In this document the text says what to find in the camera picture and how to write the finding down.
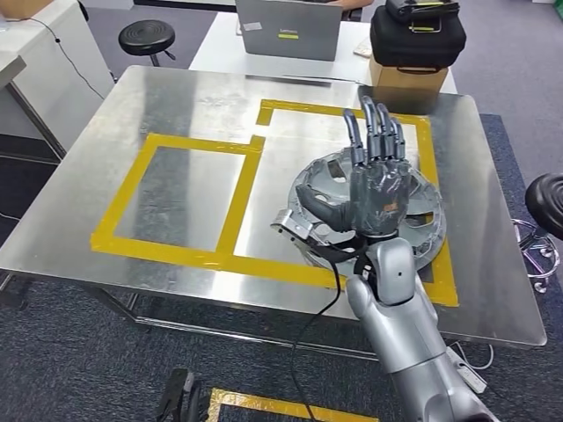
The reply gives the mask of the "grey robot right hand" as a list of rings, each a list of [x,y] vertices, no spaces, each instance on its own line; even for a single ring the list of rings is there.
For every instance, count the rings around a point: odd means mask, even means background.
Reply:
[[[386,105],[369,96],[361,97],[361,105],[367,128],[366,148],[355,115],[350,109],[343,111],[350,139],[349,199],[331,205],[318,200],[306,184],[298,185],[297,196],[303,207],[334,231],[395,236],[406,215],[411,182],[401,125]]]

